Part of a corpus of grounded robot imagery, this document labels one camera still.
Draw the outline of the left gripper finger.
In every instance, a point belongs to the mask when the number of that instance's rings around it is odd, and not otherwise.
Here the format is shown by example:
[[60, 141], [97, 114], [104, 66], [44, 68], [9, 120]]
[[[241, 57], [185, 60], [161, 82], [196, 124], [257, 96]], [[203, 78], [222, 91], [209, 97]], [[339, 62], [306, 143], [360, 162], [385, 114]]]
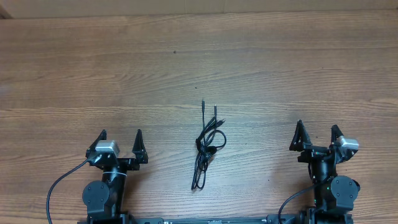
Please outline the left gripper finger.
[[140, 129], [137, 130], [136, 138], [132, 148], [132, 153], [136, 156], [136, 161], [138, 164], [148, 163], [148, 155], [144, 145], [142, 131]]
[[102, 132], [100, 132], [99, 136], [96, 138], [96, 140], [90, 145], [89, 149], [95, 150], [95, 147], [99, 143], [99, 141], [106, 140], [106, 138], [107, 138], [107, 130], [103, 129]]

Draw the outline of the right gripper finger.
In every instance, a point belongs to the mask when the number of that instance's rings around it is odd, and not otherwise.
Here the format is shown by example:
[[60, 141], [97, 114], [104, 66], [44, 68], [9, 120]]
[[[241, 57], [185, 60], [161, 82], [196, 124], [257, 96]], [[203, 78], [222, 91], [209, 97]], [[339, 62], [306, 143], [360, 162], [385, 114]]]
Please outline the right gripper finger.
[[339, 141], [339, 138], [343, 136], [343, 133], [341, 132], [340, 128], [338, 127], [337, 124], [334, 124], [331, 127], [331, 143], [337, 143]]
[[303, 121], [300, 119], [297, 121], [297, 125], [295, 128], [295, 133], [290, 143], [289, 150], [290, 151], [304, 151], [307, 150], [312, 145], [310, 140], [310, 136], [308, 135]]

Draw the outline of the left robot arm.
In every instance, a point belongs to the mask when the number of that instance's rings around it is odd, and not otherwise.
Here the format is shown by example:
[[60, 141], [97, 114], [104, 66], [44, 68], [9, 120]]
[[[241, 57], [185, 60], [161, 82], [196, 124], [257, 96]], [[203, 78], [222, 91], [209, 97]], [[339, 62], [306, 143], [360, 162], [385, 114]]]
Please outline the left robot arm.
[[107, 139], [107, 130], [102, 130], [97, 139], [86, 150], [87, 163], [103, 171], [102, 179], [90, 182], [82, 192], [86, 205], [86, 223], [135, 223], [129, 212], [122, 211], [127, 173], [139, 170], [148, 163], [142, 131], [137, 130], [132, 153], [134, 157], [119, 157], [119, 146], [115, 140]]

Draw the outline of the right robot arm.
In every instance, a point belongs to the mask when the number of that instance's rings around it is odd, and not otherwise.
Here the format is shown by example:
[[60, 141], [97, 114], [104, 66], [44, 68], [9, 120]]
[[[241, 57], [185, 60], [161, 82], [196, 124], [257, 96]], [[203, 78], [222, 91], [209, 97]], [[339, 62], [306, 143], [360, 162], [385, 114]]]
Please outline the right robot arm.
[[297, 121], [289, 149], [300, 153], [297, 160], [308, 165], [312, 185], [289, 197], [292, 199], [313, 191], [314, 206], [301, 211], [295, 223], [353, 223], [350, 211], [354, 209], [360, 184], [354, 179], [338, 175], [336, 166], [350, 160], [359, 150], [359, 142], [346, 138], [337, 125], [331, 127], [328, 147], [315, 146], [310, 140], [303, 121]]

